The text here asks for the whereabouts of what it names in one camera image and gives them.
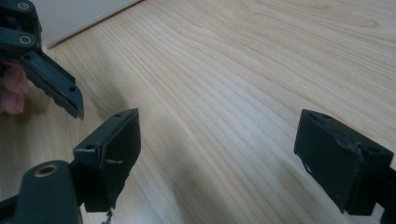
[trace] human hand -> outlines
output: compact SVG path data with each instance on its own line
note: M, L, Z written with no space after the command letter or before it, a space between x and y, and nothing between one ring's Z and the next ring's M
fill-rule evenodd
M7 69L0 77L0 112L21 114L24 109L24 94L29 91L26 73L19 64L5 64Z

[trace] metal screw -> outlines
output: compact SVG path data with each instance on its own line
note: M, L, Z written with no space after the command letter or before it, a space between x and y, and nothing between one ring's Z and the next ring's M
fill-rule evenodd
M29 9L29 4L24 3L24 2L19 2L18 3L18 8L21 9L21 10L27 10L27 9Z
M32 39L27 35L23 35L20 37L20 42L22 44L30 44L30 42L32 42Z

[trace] white wall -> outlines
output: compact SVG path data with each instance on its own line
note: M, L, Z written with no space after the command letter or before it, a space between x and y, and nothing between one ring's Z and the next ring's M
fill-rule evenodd
M96 22L140 0L31 0L43 33L43 45L52 47Z

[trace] wood grain surface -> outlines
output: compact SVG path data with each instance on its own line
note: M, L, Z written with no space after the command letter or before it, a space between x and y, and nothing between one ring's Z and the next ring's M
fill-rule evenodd
M303 108L396 151L393 0L146 0L48 54L85 119L37 88L0 116L0 200L138 107L142 153L112 223L378 223L341 214L293 154ZM85 223L104 214L84 213Z

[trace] black robotic claw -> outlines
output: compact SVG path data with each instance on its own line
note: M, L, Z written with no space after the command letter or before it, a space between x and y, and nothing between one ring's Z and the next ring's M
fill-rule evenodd
M341 212L370 216L379 203L381 223L396 223L391 151L330 116L303 110L294 153Z
M74 118L84 118L75 79L41 50L41 26L35 5L26 0L0 1L0 62L23 65L27 77ZM4 67L0 67L0 76Z
M75 149L75 160L48 161L23 176L20 194L0 202L0 223L78 224L79 207L107 212L140 153L139 111L110 117Z

